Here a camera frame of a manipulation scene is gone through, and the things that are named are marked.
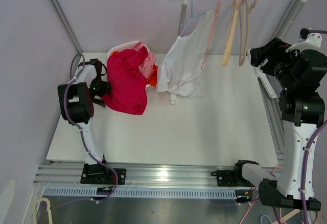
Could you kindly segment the crimson t shirt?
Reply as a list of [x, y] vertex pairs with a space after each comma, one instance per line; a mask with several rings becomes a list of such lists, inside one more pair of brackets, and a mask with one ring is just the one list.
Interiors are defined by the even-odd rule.
[[146, 47], [138, 51], [125, 49], [111, 55], [107, 60], [107, 81], [111, 94], [102, 96], [106, 106], [112, 110], [142, 115], [147, 106], [147, 79], [139, 70], [148, 56]]

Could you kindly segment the cream hanger of crimson shirt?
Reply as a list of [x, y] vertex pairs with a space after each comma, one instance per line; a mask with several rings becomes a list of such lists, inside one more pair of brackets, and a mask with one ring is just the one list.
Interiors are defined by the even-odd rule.
[[239, 4], [239, 21], [240, 21], [240, 53], [239, 66], [245, 62], [249, 39], [250, 39], [250, 15], [251, 11], [256, 7], [258, 0], [254, 0], [251, 4], [248, 0], [240, 0]]

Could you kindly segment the orange t shirt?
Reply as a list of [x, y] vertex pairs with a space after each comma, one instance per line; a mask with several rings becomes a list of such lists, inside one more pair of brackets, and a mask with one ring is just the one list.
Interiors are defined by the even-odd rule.
[[152, 72], [152, 74], [150, 75], [149, 79], [147, 80], [147, 84], [150, 84], [151, 86], [156, 87], [157, 85], [157, 70], [158, 70], [158, 66], [154, 65], [154, 70]]

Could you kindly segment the cream wooden hanger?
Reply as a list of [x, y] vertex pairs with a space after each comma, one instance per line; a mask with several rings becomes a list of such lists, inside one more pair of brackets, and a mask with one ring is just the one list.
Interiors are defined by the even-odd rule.
[[225, 49], [224, 49], [224, 54], [223, 58], [221, 61], [221, 65], [223, 67], [226, 67], [229, 63], [229, 57], [231, 54], [232, 50], [232, 45], [235, 37], [235, 31], [236, 31], [236, 24], [237, 24], [237, 19], [238, 19], [238, 12], [240, 8], [240, 3], [241, 0], [234, 0], [232, 3], [232, 19], [228, 27], [228, 35], [227, 35], [227, 41], [225, 43]]

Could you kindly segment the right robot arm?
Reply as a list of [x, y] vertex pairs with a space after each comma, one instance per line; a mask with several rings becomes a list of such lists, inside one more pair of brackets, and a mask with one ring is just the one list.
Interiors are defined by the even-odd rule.
[[279, 38], [249, 54], [251, 65], [275, 77], [282, 88], [278, 105], [285, 133], [284, 159], [279, 177], [254, 161], [240, 160], [232, 179], [240, 186], [250, 182], [257, 187], [265, 206], [319, 211], [312, 169], [315, 143], [326, 125], [325, 103], [317, 92], [326, 75], [326, 56], [309, 47], [293, 49]]

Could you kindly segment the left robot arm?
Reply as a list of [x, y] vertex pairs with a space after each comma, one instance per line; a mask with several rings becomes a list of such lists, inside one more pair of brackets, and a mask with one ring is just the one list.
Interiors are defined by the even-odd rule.
[[95, 114], [94, 105], [105, 108], [101, 97], [111, 94], [111, 84], [102, 80], [106, 74], [107, 68], [99, 59], [90, 59], [81, 62], [71, 80], [57, 88], [61, 116], [79, 135], [88, 165], [105, 163], [91, 121]]

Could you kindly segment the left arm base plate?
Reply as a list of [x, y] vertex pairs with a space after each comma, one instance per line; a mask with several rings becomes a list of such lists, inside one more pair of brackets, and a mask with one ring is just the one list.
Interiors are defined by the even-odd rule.
[[124, 185], [126, 179], [126, 169], [114, 168], [117, 177], [114, 172], [100, 164], [84, 164], [82, 175], [80, 179], [81, 184], [93, 184], [93, 185]]

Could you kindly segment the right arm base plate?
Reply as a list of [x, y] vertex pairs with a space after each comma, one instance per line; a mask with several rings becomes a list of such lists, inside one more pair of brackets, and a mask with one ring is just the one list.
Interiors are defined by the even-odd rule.
[[217, 180], [218, 187], [251, 187], [252, 184], [237, 170], [216, 170], [211, 176]]

